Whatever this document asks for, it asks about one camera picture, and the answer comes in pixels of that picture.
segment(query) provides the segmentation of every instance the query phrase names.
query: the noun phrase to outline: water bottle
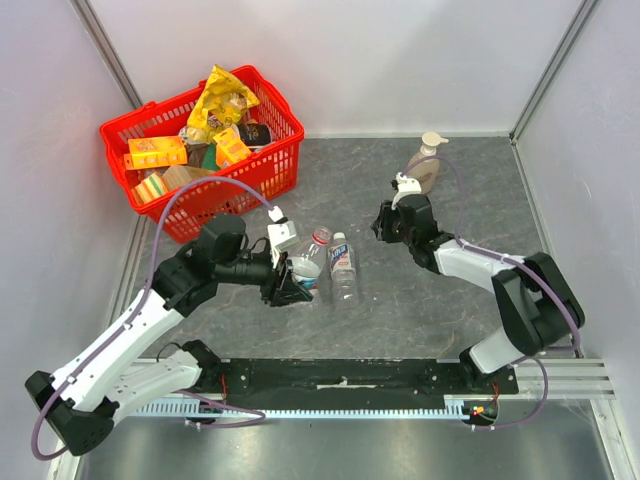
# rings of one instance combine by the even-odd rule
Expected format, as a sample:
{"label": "water bottle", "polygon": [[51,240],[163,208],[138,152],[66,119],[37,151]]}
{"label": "water bottle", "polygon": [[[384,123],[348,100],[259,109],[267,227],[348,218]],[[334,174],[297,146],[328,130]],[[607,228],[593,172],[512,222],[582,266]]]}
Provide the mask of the water bottle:
{"label": "water bottle", "polygon": [[289,253],[289,259],[293,264],[293,279],[312,293],[318,288],[318,277],[327,261],[330,239],[329,229],[318,227],[311,238],[300,243]]}
{"label": "water bottle", "polygon": [[336,232],[329,249],[331,292],[336,308],[355,306],[360,302],[356,283],[356,264],[353,247],[347,243],[344,233]]}

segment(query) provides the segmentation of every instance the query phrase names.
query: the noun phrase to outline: white wall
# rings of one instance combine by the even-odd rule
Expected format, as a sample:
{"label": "white wall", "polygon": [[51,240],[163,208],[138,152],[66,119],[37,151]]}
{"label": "white wall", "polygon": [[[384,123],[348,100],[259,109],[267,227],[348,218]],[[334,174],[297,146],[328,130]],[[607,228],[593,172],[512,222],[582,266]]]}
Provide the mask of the white wall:
{"label": "white wall", "polygon": [[5,2],[0,65],[2,477],[35,480],[48,464],[31,456],[23,384],[104,328],[134,217],[98,127],[128,105],[68,2]]}
{"label": "white wall", "polygon": [[521,142],[556,258],[640,446],[640,4],[601,2]]}
{"label": "white wall", "polygon": [[579,0],[92,0],[144,101],[256,66],[311,135],[507,132]]}

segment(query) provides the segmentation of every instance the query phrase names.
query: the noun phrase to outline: red basket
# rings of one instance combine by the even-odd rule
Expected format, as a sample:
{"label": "red basket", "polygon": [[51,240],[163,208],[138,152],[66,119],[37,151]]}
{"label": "red basket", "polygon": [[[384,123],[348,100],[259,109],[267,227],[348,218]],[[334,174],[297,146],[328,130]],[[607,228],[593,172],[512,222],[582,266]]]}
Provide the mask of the red basket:
{"label": "red basket", "polygon": [[[300,142],[304,138],[302,124],[293,116],[280,92],[251,66],[233,73],[260,99],[260,105],[249,110],[245,121],[254,119],[269,126],[275,142],[251,154],[246,160],[225,168],[216,175],[240,180],[267,198],[274,198],[296,186]],[[141,181],[139,171],[126,170],[124,154],[129,152],[129,138],[177,135],[184,127],[206,81],[197,88],[162,103],[149,102],[143,107],[111,120],[100,127],[113,176],[122,185],[131,207],[156,223],[175,191],[145,205],[138,205],[131,189]],[[199,185],[185,192],[171,209],[164,230],[176,242],[195,238],[200,227],[219,212],[241,214],[260,202],[243,189],[222,182]]]}

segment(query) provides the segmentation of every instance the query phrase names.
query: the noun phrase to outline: grocery item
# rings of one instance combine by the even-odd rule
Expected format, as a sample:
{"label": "grocery item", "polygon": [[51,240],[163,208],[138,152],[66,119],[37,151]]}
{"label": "grocery item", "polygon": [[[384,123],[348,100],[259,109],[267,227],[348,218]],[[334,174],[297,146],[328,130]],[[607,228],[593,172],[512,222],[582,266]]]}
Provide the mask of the grocery item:
{"label": "grocery item", "polygon": [[179,136],[130,138],[124,155],[127,170],[168,167],[187,163],[187,150]]}
{"label": "grocery item", "polygon": [[[254,67],[240,67],[234,70],[233,74],[254,92],[260,92],[261,104],[250,109],[243,120],[249,122],[252,118],[259,119],[260,123],[268,125],[274,132],[274,141],[261,153],[252,154],[246,160],[225,169],[225,176],[252,185],[258,191],[261,185],[265,185],[264,190],[269,192],[268,198],[271,200],[296,186],[300,159],[299,146],[304,138],[304,127],[278,90]],[[129,145],[122,139],[131,136],[131,132],[139,132],[139,128],[144,128],[147,136],[175,135],[181,127],[186,125],[192,110],[190,106],[198,101],[203,88],[204,82],[201,86],[190,88],[173,98],[155,99],[159,101],[148,103],[100,127],[100,135],[106,147],[107,162],[115,180],[126,191],[128,203],[136,213],[145,215],[154,222],[160,219],[171,196],[164,195],[146,205],[140,205],[136,201],[131,189],[142,179],[139,175],[133,175],[131,171],[125,170],[122,156],[129,153]],[[145,170],[136,171],[138,174],[143,172]],[[178,202],[174,205],[171,221],[164,223],[165,232],[179,243],[195,239],[200,232],[200,226],[209,220],[211,212],[232,211],[243,214],[259,204],[252,201],[241,189],[226,187],[192,189],[189,192],[188,209],[183,208],[184,203]]]}
{"label": "grocery item", "polygon": [[202,162],[202,168],[213,171],[220,170],[220,167],[216,163],[216,149],[217,146],[213,143],[209,145],[209,148],[207,148],[207,153],[204,156],[204,161]]}
{"label": "grocery item", "polygon": [[318,277],[327,261],[327,245],[331,232],[326,227],[318,227],[311,238],[301,242],[289,253],[293,265],[293,278],[311,293],[318,288]]}
{"label": "grocery item", "polygon": [[415,178],[420,182],[422,193],[429,193],[433,188],[433,183],[436,181],[436,176],[440,169],[440,160],[432,158],[420,163],[419,165],[418,163],[425,157],[435,155],[437,147],[441,143],[449,143],[449,140],[442,138],[436,132],[426,132],[422,135],[422,146],[420,147],[420,150],[411,157],[411,160],[409,160],[409,164],[407,165],[407,176]]}
{"label": "grocery item", "polygon": [[211,143],[216,133],[238,123],[248,109],[259,103],[258,97],[235,75],[215,65],[189,114],[186,135],[195,142]]}
{"label": "grocery item", "polygon": [[207,145],[207,142],[196,142],[195,140],[191,140],[187,135],[186,125],[180,129],[180,131],[178,132],[178,136],[180,136],[184,144],[187,145],[187,151],[188,151],[189,145],[194,145],[194,146]]}
{"label": "grocery item", "polygon": [[165,193],[169,193],[169,190],[160,175],[154,172],[145,178],[138,186],[132,188],[131,193],[133,193],[139,205],[144,205],[161,197]]}
{"label": "grocery item", "polygon": [[249,155],[251,150],[240,140],[232,128],[227,128],[213,137],[216,143],[216,164],[220,168],[227,168],[241,162]]}
{"label": "grocery item", "polygon": [[213,172],[188,165],[173,165],[162,175],[162,181],[169,191],[184,187],[197,178],[207,177]]}
{"label": "grocery item", "polygon": [[271,143],[271,130],[266,125],[247,123],[231,125],[231,128],[240,135],[240,139],[249,148],[264,147]]}
{"label": "grocery item", "polygon": [[211,145],[209,143],[196,143],[193,145],[186,144],[187,149],[187,165],[196,168],[204,168],[204,159],[207,155],[207,150]]}
{"label": "grocery item", "polygon": [[344,233],[336,232],[329,248],[331,294],[336,308],[348,308],[360,303],[353,247]]}

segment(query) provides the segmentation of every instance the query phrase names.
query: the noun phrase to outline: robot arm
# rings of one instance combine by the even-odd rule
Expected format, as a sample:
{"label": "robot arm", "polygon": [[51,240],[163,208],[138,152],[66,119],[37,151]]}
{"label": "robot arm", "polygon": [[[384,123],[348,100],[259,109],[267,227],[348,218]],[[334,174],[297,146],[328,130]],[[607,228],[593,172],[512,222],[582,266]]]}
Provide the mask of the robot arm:
{"label": "robot arm", "polygon": [[[420,193],[415,179],[399,174],[392,184],[398,193],[393,201],[382,203],[372,225],[378,240],[403,242],[419,266],[458,277],[496,296],[502,327],[460,354],[472,383],[523,356],[536,355],[570,333],[552,300],[513,263],[537,273],[558,295],[576,326],[584,325],[584,313],[549,255],[504,255],[497,260],[466,249],[467,242],[438,228],[429,198]],[[506,257],[511,261],[504,262]]]}
{"label": "robot arm", "polygon": [[[256,285],[263,301],[271,306],[312,300],[311,294],[293,281],[290,262],[282,253],[295,241],[293,223],[285,219],[270,225],[268,232],[264,250],[250,252],[242,247],[246,241],[244,221],[235,215],[217,215],[202,228],[196,241],[158,266],[149,296],[133,321],[128,320],[143,291],[78,357],[52,374],[39,371],[29,377],[26,388],[39,409],[54,393],[60,394],[46,418],[72,454],[92,450],[127,415],[158,397],[196,385],[220,364],[220,359],[196,340],[161,362],[124,374],[162,334],[214,297],[218,284]],[[115,340],[104,348],[114,335]],[[101,347],[74,377],[77,366]]]}

